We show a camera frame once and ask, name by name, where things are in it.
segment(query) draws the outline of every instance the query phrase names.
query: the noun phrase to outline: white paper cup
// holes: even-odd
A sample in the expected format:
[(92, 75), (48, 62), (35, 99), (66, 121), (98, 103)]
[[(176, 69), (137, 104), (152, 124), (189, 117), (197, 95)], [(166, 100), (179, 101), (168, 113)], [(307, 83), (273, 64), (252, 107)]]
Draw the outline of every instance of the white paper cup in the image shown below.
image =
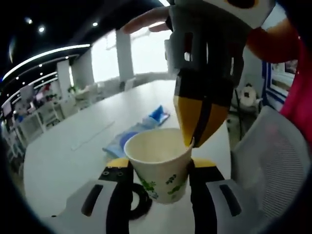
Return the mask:
[(124, 150), (150, 198), (168, 204), (185, 193), (192, 147), (184, 145), (179, 129), (170, 128), (139, 133)]

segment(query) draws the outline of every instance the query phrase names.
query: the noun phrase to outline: hand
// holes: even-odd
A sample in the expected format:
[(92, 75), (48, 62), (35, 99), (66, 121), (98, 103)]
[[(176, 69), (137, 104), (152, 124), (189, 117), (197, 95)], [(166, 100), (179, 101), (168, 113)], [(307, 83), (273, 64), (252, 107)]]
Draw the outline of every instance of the hand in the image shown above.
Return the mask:
[[(164, 22), (169, 16), (169, 7), (158, 7), (154, 8), (143, 15), (140, 15), (131, 21), (129, 21), (125, 26), (122, 27), (122, 31), (126, 34), (134, 33), (135, 31), (148, 27), (154, 23)], [(149, 28), (151, 32), (160, 32), (168, 30), (166, 23), (159, 24), (157, 26), (152, 26)]]

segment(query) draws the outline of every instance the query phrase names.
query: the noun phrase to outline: cup rim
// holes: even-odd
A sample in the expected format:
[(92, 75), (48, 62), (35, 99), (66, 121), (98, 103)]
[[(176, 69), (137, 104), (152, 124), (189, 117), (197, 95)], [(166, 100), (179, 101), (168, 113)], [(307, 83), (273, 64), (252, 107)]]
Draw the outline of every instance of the cup rim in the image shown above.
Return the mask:
[[(150, 164), (150, 165), (160, 165), (160, 164), (164, 164), (164, 163), (168, 163), (168, 162), (171, 162), (171, 161), (174, 161), (176, 160), (177, 158), (179, 158), (181, 155), (178, 155), (174, 158), (171, 158), (169, 160), (166, 160), (166, 161), (162, 161), (162, 162), (144, 162), (144, 161), (140, 161), (140, 160), (137, 160), (131, 156), (129, 156), (126, 152), (126, 148), (127, 148), (127, 145), (129, 144), (129, 142), (131, 141), (131, 139), (135, 138), (136, 136), (140, 135), (140, 134), (144, 134), (144, 133), (147, 133), (147, 132), (154, 132), (154, 131), (164, 131), (164, 130), (179, 130), (181, 131), (179, 128), (160, 128), (160, 129), (150, 129), (150, 130), (146, 130), (144, 132), (141, 132), (141, 133), (138, 133), (138, 134), (135, 134), (134, 136), (132, 136), (129, 140), (127, 140), (125, 146), (124, 146), (124, 152), (127, 156), (127, 158), (137, 162), (137, 163), (142, 163), (142, 164)], [(192, 150), (192, 148), (194, 147), (194, 139), (192, 140), (192, 143), (191, 145), (187, 148), (187, 150), (183, 153), (183, 154), (186, 154), (187, 152), (189, 152), (190, 150)]]

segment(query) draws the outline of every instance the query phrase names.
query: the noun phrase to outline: white pillar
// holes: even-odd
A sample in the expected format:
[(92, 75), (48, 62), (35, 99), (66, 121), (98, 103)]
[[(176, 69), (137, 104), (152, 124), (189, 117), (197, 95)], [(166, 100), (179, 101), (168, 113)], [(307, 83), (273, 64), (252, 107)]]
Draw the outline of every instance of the white pillar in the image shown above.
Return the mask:
[(120, 81), (132, 79), (134, 77), (134, 73), (131, 58), (130, 35), (124, 34), (121, 30), (117, 30), (116, 47)]
[(67, 59), (62, 62), (58, 62), (57, 70), (62, 99), (67, 100), (69, 97), (67, 89), (70, 87), (69, 60)]
[(58, 79), (51, 83), (50, 89), (52, 90), (52, 93), (56, 94), (58, 97), (62, 96), (62, 92), (61, 92), (61, 89), (60, 89), (60, 84), (59, 84), (59, 80)]
[(91, 49), (75, 61), (72, 65), (72, 74), (75, 86), (80, 89), (94, 83)]

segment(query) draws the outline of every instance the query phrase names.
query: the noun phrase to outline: table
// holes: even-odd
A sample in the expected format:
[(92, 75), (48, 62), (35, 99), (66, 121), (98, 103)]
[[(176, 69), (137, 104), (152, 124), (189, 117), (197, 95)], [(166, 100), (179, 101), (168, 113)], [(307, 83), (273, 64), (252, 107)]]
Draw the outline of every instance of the table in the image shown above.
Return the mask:
[[(178, 127), (173, 105), (175, 82), (154, 81), (100, 101), (65, 119), (32, 142), (24, 163), (25, 195), (39, 217), (58, 215), (66, 199), (90, 179), (98, 179), (106, 160), (102, 147), (141, 121), (159, 105), (171, 112), (163, 128)], [(231, 175), (226, 124), (193, 156), (214, 161), (225, 178)], [(193, 233), (190, 187), (173, 205), (153, 203), (148, 215), (129, 222), (131, 233)]]

